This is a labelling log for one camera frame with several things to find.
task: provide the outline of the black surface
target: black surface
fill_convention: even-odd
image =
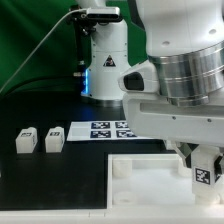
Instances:
[[[162,141],[65,142],[60,154],[47,154],[50,128],[72,121],[124,120],[122,108],[85,104],[66,92],[17,93],[0,102],[0,210],[100,209],[107,203],[108,154],[160,153]],[[21,129],[35,127],[33,154],[17,155]]]

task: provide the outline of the white block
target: white block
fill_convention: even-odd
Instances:
[[[28,128],[22,129],[18,137],[16,138],[16,150],[17,153],[32,153],[37,144],[37,129]]]
[[[65,141],[64,128],[51,128],[45,138],[46,152],[61,152]]]
[[[129,157],[117,157],[113,159],[113,176],[128,178],[132,174],[132,159]]]

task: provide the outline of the black cable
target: black cable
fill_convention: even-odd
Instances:
[[[71,83],[61,83],[61,84],[57,84],[57,85],[39,86],[39,87],[35,87],[35,88],[23,89],[21,91],[16,91],[16,93],[18,93],[18,92],[29,92],[29,91],[33,91],[35,89],[46,89],[46,88],[51,88],[51,87],[70,86],[70,85],[73,86]]]
[[[4,96],[2,96],[2,99],[8,97],[9,95],[13,94],[15,90],[27,85],[27,84],[30,84],[30,83],[34,83],[34,82],[38,82],[38,81],[44,81],[44,80],[54,80],[54,79],[74,79],[73,76],[43,76],[43,77],[36,77],[36,78],[32,78],[32,79],[29,79],[29,80],[26,80],[22,83],[19,83],[15,86],[13,86],[12,88],[10,88]]]

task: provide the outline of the green backdrop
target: green backdrop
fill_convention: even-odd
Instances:
[[[0,0],[0,87],[73,4],[74,0]],[[107,4],[120,7],[128,23],[129,63],[145,60],[145,33],[131,24],[127,2]],[[83,45],[88,65],[89,38],[83,40]],[[35,77],[72,75],[77,66],[76,49],[73,27],[63,22],[6,90]]]

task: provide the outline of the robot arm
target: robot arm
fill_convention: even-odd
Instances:
[[[146,31],[148,60],[119,79],[130,129],[171,142],[192,168],[193,192],[210,201],[224,171],[222,3],[129,0]]]

